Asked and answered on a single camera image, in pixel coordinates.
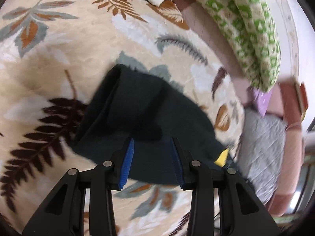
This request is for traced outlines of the red wooden headboard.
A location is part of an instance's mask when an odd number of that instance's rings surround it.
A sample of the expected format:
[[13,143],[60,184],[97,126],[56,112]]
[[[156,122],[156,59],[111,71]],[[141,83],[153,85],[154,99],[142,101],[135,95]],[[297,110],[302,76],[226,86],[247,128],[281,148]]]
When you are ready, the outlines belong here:
[[301,121],[303,121],[305,118],[306,111],[309,107],[305,84],[303,82],[296,83],[296,91],[301,111]]

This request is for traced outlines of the green white patterned cloth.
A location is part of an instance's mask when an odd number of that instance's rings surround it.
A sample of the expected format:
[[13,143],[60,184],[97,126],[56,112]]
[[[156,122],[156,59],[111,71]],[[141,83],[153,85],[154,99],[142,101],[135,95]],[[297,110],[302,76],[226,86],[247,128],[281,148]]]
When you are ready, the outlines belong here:
[[217,23],[251,86],[275,85],[281,48],[267,0],[196,0]]

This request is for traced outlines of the beige leaf pattern blanket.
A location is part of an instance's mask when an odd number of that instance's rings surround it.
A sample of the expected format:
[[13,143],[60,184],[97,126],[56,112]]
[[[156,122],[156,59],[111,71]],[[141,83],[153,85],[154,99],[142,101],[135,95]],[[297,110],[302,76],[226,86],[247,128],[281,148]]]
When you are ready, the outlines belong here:
[[235,156],[244,109],[209,44],[166,0],[6,0],[1,7],[1,214],[21,232],[68,171],[70,148],[116,63],[163,78],[194,101]]

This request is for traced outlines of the purple pillow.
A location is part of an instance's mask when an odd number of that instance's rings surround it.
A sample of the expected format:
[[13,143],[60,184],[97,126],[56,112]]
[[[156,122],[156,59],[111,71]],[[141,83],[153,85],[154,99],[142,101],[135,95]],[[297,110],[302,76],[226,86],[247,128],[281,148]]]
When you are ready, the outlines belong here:
[[253,99],[253,108],[264,117],[270,102],[272,90],[269,92],[262,92],[260,89],[251,88],[251,96]]

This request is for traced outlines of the pink maroon bed sheet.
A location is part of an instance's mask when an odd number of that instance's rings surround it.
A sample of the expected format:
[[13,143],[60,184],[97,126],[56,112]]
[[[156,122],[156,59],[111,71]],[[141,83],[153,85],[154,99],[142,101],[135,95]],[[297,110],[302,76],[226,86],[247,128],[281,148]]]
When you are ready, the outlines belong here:
[[[213,49],[216,56],[230,74],[236,94],[244,107],[251,106],[247,88],[249,83],[243,77],[236,57],[220,33],[212,17],[196,0],[173,0],[188,26]],[[266,207],[270,214],[280,217],[288,213],[288,208],[297,189],[302,164],[304,146],[301,130],[301,111],[298,103],[296,84],[292,81],[280,82],[271,95],[268,113],[277,115],[288,123],[284,145],[283,165],[278,180],[278,188]]]

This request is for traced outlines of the black pant with yellow patch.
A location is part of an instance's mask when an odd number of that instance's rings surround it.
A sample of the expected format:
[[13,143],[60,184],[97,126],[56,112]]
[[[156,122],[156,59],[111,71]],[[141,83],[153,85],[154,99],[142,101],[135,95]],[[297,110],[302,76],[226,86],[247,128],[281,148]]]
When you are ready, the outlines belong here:
[[116,65],[103,79],[80,123],[72,150],[96,164],[134,141],[129,177],[175,185],[171,139],[214,168],[226,145],[207,115],[189,98],[156,76]]

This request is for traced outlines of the grey quilted bedspread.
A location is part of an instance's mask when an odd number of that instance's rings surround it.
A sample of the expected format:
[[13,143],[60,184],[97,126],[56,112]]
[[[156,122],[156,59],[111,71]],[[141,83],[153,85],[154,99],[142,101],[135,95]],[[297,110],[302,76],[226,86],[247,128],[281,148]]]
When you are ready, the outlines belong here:
[[287,124],[279,117],[262,117],[253,109],[245,109],[237,166],[249,180],[257,197],[266,204],[277,188],[283,163]]

